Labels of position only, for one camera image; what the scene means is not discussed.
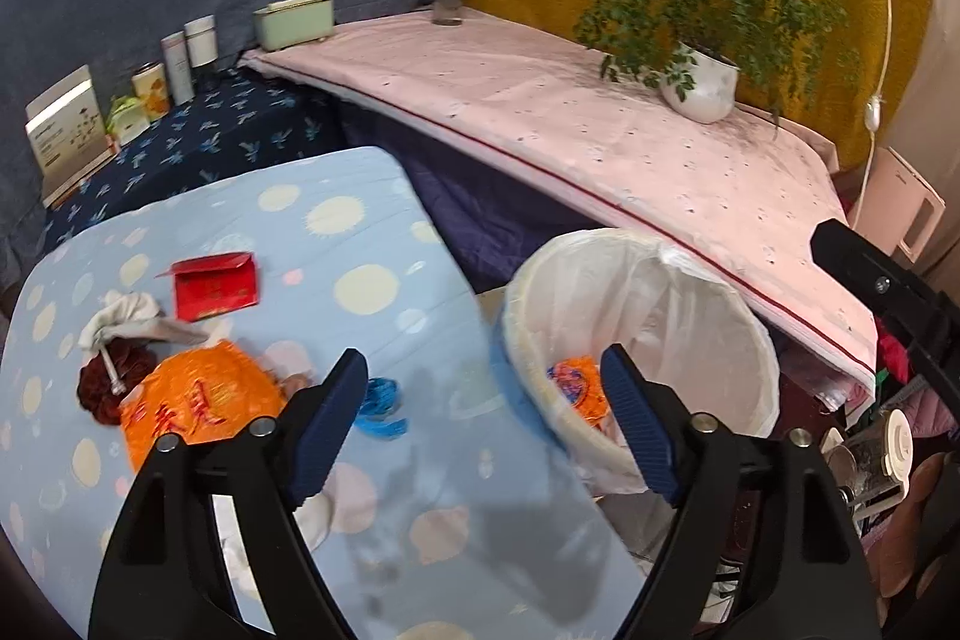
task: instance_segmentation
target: trash bag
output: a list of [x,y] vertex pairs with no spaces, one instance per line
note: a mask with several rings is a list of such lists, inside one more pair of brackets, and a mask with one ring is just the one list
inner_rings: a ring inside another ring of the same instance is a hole
[[552,239],[507,285],[503,330],[520,380],[595,495],[646,485],[613,415],[590,426],[547,376],[560,360],[599,362],[619,342],[691,413],[755,437],[768,437],[779,415],[769,333],[733,286],[666,239],[606,228]]

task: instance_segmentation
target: silver screw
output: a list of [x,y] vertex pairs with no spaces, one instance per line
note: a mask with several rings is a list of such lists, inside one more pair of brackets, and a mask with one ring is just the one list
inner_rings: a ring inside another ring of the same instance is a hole
[[174,448],[179,445],[179,436],[174,434],[174,432],[167,432],[163,434],[162,437],[157,439],[157,443],[154,445],[160,453],[170,453]]
[[690,424],[701,434],[713,434],[720,428],[720,422],[710,413],[694,413]]
[[250,433],[253,437],[267,437],[267,434],[273,434],[277,429],[277,421],[270,418],[269,415],[261,415],[250,425]]
[[790,429],[790,441],[798,448],[809,448],[813,444],[813,437],[806,429]]

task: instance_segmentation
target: power cord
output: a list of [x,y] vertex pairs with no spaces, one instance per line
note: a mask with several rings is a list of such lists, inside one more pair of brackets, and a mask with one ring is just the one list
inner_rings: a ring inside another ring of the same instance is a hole
[[883,65],[880,67],[880,79],[877,80],[877,90],[870,96],[863,112],[863,124],[870,133],[870,155],[867,156],[867,167],[863,172],[863,182],[860,184],[860,196],[856,200],[856,210],[853,213],[853,230],[856,231],[860,223],[860,212],[863,210],[863,199],[867,191],[867,180],[870,169],[874,165],[874,153],[877,149],[877,130],[880,130],[880,105],[883,102],[883,83],[887,78],[887,66],[890,64],[890,46],[894,25],[894,1],[887,0],[887,35],[883,48]]

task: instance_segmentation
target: red envelope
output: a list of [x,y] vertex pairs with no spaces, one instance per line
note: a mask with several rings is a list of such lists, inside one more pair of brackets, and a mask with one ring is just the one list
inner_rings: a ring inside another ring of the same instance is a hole
[[178,261],[174,278],[176,317],[200,320],[259,302],[253,253],[224,253]]

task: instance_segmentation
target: white ceramic vase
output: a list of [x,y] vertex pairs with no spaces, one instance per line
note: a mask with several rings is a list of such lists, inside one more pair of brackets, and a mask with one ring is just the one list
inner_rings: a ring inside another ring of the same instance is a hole
[[736,78],[740,69],[704,55],[686,44],[681,44],[680,50],[695,61],[688,64],[694,88],[687,91],[681,100],[676,87],[667,85],[666,78],[661,78],[661,92],[666,102],[685,118],[701,124],[712,124],[726,118],[733,110]]

